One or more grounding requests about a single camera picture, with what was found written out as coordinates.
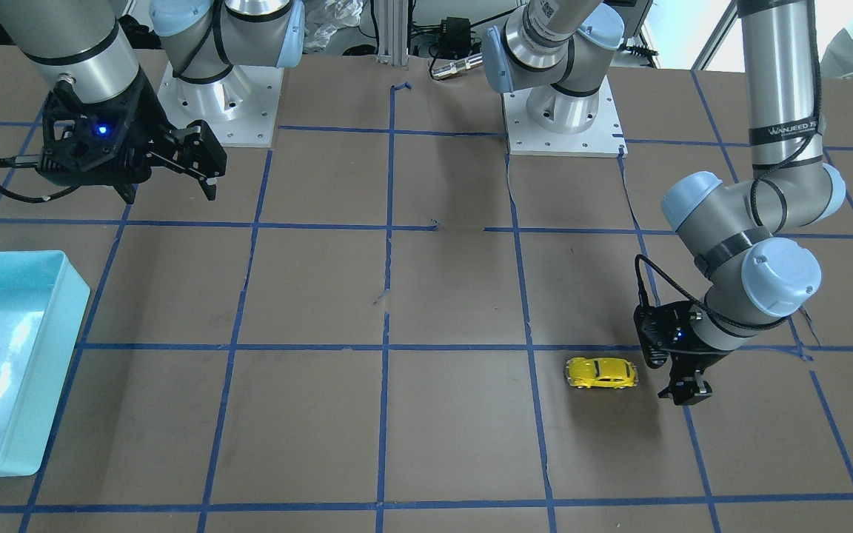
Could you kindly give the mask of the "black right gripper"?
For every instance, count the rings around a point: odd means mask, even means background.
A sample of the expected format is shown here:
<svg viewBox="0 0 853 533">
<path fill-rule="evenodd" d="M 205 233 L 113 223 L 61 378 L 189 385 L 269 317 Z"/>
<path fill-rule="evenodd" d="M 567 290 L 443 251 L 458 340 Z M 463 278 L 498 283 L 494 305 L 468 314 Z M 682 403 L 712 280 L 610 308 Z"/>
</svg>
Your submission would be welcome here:
<svg viewBox="0 0 853 533">
<path fill-rule="evenodd" d="M 82 102 L 73 85 L 57 81 L 45 99 L 43 148 L 36 169 L 64 187 L 106 185 L 133 205 L 151 165 L 196 180 L 207 200 L 217 195 L 227 153 L 204 119 L 173 130 L 145 71 L 121 94 Z"/>
</svg>

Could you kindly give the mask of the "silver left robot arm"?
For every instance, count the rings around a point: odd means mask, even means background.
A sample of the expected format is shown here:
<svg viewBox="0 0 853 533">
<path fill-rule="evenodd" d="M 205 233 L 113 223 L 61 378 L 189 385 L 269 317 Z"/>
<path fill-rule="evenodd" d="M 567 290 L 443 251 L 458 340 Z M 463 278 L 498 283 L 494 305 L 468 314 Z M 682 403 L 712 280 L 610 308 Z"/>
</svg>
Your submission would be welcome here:
<svg viewBox="0 0 853 533">
<path fill-rule="evenodd" d="M 783 230 L 807 227 L 843 205 L 846 183 L 823 162 L 822 85 L 812 1 L 738 1 L 749 102 L 752 178 L 725 185 L 688 175 L 661 212 L 709 281 L 697 299 L 653 306 L 643 282 L 635 329 L 649 368 L 669 363 L 660 398 L 710 397 L 705 371 L 750 338 L 784 324 L 822 283 L 816 257 Z M 578 134 L 592 123 L 599 89 L 623 43 L 623 20 L 601 1 L 530 1 L 481 38 L 490 87 L 530 89 L 536 124 Z"/>
</svg>

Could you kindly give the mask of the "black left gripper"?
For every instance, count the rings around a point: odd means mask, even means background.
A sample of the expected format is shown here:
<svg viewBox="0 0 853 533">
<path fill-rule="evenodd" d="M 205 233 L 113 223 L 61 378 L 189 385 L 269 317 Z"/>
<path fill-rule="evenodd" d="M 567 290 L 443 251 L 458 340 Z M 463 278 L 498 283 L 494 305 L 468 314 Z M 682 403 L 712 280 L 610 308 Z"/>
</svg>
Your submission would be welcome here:
<svg viewBox="0 0 853 533">
<path fill-rule="evenodd" d="M 694 310 L 690 301 L 636 306 L 633 320 L 646 366 L 659 369 L 672 358 L 668 385 L 658 392 L 658 398 L 689 406 L 713 395 L 704 372 L 730 352 L 708 345 L 693 330 L 707 317 L 704 311 Z"/>
</svg>

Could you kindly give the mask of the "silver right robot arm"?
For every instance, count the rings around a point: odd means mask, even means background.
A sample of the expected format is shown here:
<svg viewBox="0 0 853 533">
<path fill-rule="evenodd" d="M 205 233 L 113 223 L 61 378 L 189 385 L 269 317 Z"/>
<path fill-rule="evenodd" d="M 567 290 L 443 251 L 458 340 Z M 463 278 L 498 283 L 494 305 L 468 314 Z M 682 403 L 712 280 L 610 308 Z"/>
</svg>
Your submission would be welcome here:
<svg viewBox="0 0 853 533">
<path fill-rule="evenodd" d="M 0 1 L 0 24 L 50 84 L 41 152 L 0 158 L 0 195 L 44 204 L 105 186 L 132 204 L 136 186 L 166 167 L 215 199 L 227 153 L 211 126 L 256 114 L 245 67 L 298 65 L 304 3 L 153 1 L 149 13 L 176 101 L 192 117 L 182 128 L 108 2 Z"/>
</svg>

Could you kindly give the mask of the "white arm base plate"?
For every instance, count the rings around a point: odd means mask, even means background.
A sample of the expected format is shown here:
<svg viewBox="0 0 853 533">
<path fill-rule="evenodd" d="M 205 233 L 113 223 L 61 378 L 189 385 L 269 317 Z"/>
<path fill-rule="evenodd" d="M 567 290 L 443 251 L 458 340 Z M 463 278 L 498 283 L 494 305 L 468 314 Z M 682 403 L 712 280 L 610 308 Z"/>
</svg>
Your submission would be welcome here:
<svg viewBox="0 0 853 533">
<path fill-rule="evenodd" d="M 625 158 L 629 154 L 609 79 L 595 94 L 572 97 L 554 87 L 502 95 L 511 155 Z"/>
<path fill-rule="evenodd" d="M 203 119 L 224 147 L 272 146 L 284 68 L 237 65 L 212 84 L 190 84 L 172 71 L 167 64 L 157 91 L 172 124 Z"/>
</svg>

